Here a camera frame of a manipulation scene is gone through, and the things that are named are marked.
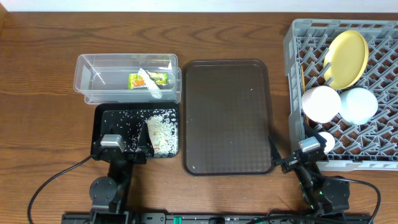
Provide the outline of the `white cup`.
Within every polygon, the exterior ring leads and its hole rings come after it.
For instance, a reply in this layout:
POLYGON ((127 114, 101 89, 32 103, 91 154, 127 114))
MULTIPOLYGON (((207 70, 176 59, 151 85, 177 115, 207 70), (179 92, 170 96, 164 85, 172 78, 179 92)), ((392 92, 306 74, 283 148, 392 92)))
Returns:
POLYGON ((332 149, 335 146, 335 139, 333 137, 332 134, 328 133, 328 132, 319 132, 318 133, 321 137, 323 137, 324 139, 326 139, 326 146, 324 148, 324 153, 328 154, 330 151, 332 151, 332 149))

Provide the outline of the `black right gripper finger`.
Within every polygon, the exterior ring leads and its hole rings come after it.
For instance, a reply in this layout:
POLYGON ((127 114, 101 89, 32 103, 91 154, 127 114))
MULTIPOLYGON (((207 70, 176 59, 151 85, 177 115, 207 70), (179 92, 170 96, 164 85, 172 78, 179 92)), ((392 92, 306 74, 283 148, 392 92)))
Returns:
POLYGON ((303 123, 305 134, 308 137, 315 137, 321 146, 326 146, 326 139, 312 129, 306 122, 303 123))
POLYGON ((277 146, 271 136, 268 136, 268 140, 269 140, 269 145, 271 148, 271 157, 272 157, 273 164, 275 166, 279 166, 279 165, 281 165, 282 158, 279 154, 277 146))

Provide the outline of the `white napkin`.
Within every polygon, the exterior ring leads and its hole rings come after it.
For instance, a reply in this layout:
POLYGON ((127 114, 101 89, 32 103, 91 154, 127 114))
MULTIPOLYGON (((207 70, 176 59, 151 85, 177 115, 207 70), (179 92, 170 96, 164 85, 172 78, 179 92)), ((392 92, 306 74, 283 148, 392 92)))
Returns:
POLYGON ((144 80, 144 83, 146 84, 146 87, 150 91, 151 95, 155 99, 161 99, 162 98, 162 92, 160 91, 160 88, 156 85, 155 81, 150 79, 149 74, 142 68, 139 69, 138 75, 142 77, 144 80))

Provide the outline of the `green orange snack wrapper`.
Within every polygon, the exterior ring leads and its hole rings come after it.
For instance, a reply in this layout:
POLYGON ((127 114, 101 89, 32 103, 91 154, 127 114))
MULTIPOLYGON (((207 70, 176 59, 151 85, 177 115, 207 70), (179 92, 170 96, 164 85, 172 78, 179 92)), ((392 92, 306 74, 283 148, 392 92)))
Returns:
MULTIPOLYGON (((166 86, 169 84, 169 78, 167 73, 148 72, 148 76, 158 86, 166 86)), ((143 88, 146 87, 146 83, 140 74, 130 73, 127 87, 129 90, 135 88, 143 88)))

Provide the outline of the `yellow plate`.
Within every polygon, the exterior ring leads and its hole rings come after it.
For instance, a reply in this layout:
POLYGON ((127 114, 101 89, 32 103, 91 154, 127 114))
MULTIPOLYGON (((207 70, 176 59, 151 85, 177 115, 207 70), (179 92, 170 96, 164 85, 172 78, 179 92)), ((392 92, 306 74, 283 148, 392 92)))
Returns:
POLYGON ((324 78, 335 90, 354 85, 363 75, 368 64, 369 47, 365 38, 355 30, 339 34, 330 44, 324 58, 327 68, 324 78))

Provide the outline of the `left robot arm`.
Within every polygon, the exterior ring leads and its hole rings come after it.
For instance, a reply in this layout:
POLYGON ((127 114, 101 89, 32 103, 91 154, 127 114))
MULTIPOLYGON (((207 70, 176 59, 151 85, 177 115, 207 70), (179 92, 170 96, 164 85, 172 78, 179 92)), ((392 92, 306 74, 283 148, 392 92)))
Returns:
POLYGON ((154 156, 147 124, 138 136, 140 151, 125 153, 126 143, 120 134, 105 134, 95 141, 91 155, 97 161, 109 163, 108 174, 90 186, 92 206, 90 223, 140 223, 141 216, 127 205, 133 166, 146 164, 154 156))

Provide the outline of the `white lilac bowl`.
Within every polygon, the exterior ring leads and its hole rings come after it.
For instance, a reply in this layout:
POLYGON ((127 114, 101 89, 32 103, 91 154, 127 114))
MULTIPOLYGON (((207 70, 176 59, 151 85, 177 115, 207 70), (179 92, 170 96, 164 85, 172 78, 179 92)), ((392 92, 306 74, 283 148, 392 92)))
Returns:
POLYGON ((309 119, 330 122, 341 110, 339 94, 329 86, 317 86, 302 95, 302 109, 309 119))

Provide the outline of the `blue bowl with rice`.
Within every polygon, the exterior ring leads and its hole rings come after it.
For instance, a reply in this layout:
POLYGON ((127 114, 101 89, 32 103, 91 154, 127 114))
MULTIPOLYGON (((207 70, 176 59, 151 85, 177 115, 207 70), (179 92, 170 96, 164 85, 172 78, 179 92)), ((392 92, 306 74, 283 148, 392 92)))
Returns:
POLYGON ((377 98, 365 88, 353 88, 340 94, 340 116, 347 122, 362 125, 371 120, 378 109, 377 98))

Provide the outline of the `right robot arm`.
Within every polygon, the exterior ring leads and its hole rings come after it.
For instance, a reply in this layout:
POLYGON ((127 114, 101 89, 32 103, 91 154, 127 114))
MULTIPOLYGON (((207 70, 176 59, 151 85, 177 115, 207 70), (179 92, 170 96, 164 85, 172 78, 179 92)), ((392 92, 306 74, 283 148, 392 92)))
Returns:
POLYGON ((274 140, 268 137, 274 166, 281 167, 285 174, 295 172, 305 203, 315 215, 342 213, 349 209, 349 183, 322 175, 317 162, 326 158, 326 139, 309 125, 304 127, 309 137, 286 158, 281 158, 274 140))

